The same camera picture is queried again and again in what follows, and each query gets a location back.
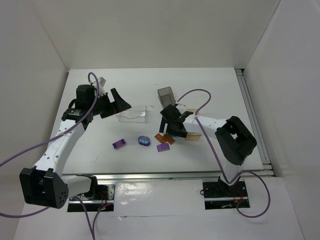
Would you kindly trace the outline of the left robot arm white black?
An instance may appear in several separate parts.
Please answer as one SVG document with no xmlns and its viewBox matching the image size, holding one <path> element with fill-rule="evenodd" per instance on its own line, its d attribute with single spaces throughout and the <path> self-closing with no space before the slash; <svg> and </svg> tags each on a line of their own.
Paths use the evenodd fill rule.
<svg viewBox="0 0 320 240">
<path fill-rule="evenodd" d="M 23 168 L 20 172 L 19 179 L 27 204 L 60 209 L 75 196 L 85 195 L 92 199 L 98 195 L 100 188 L 93 175 L 77 174 L 62 178 L 73 148 L 94 116 L 104 119 L 131 108 L 115 88 L 110 90 L 114 101 L 110 101 L 107 93 L 96 94 L 96 90 L 90 84 L 77 87 L 76 98 L 62 115 L 56 139 L 33 167 Z"/>
</svg>

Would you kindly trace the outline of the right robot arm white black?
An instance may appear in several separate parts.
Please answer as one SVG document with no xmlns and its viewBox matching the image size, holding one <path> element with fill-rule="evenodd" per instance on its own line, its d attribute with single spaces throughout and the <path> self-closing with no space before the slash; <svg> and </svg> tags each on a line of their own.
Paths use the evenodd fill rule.
<svg viewBox="0 0 320 240">
<path fill-rule="evenodd" d="M 160 114 L 161 133 L 180 138 L 186 138 L 188 133 L 203 134 L 220 167 L 219 180 L 229 187 L 239 181 L 243 163 L 257 146 L 255 137 L 239 117 L 215 119 L 191 111 L 181 113 L 171 104 Z"/>
</svg>

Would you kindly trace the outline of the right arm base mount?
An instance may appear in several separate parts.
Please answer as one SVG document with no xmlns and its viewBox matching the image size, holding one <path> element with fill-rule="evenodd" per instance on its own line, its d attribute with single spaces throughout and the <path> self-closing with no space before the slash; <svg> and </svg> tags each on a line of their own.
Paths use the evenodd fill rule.
<svg viewBox="0 0 320 240">
<path fill-rule="evenodd" d="M 244 181 L 239 181 L 232 188 L 225 188 L 218 181 L 202 183 L 200 195 L 204 197 L 205 210 L 225 210 L 250 208 L 247 186 Z"/>
</svg>

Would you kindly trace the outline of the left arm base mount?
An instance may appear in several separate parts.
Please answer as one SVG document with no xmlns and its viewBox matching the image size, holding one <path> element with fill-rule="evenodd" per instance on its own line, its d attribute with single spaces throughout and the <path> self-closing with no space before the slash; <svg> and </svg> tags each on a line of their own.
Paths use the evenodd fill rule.
<svg viewBox="0 0 320 240">
<path fill-rule="evenodd" d="M 88 212 L 113 212 L 116 193 L 115 183 L 99 184 L 94 193 L 80 193 L 69 199 L 67 212 L 80 213 L 84 209 L 78 200 L 82 201 Z"/>
</svg>

